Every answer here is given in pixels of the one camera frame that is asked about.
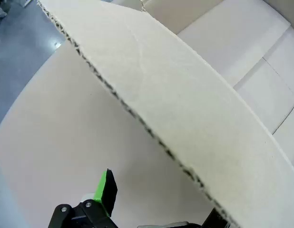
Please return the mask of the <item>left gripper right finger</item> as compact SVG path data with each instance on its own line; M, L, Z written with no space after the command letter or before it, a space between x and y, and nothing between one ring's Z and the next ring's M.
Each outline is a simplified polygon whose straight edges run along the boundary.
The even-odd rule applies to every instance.
M216 211L216 209L212 209L206 220L201 225L201 228L230 228L230 223L227 222Z

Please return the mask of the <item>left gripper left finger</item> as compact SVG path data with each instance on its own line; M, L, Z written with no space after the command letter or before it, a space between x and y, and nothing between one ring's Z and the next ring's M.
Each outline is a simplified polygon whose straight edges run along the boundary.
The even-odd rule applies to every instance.
M118 188L112 170L103 172L93 198L56 206L49 222L50 228L116 228L111 215Z

